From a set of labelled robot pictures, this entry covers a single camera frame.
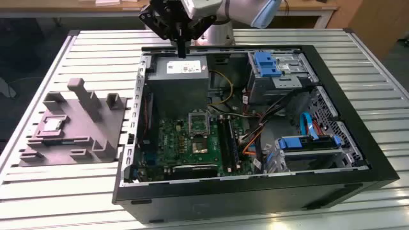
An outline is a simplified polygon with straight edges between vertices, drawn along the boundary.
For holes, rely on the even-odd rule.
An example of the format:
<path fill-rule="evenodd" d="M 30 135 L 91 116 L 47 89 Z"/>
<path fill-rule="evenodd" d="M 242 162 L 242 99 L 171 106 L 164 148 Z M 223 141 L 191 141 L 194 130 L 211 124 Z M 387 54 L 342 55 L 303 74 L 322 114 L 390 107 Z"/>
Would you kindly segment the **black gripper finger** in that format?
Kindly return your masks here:
<path fill-rule="evenodd" d="M 187 57 L 188 44 L 198 40 L 216 21 L 216 15 L 210 15 L 199 20 L 182 22 L 182 58 Z"/>
<path fill-rule="evenodd" d="M 182 22 L 164 21 L 150 4 L 140 12 L 139 19 L 163 40 L 171 41 L 178 49 L 178 56 L 182 58 Z"/>

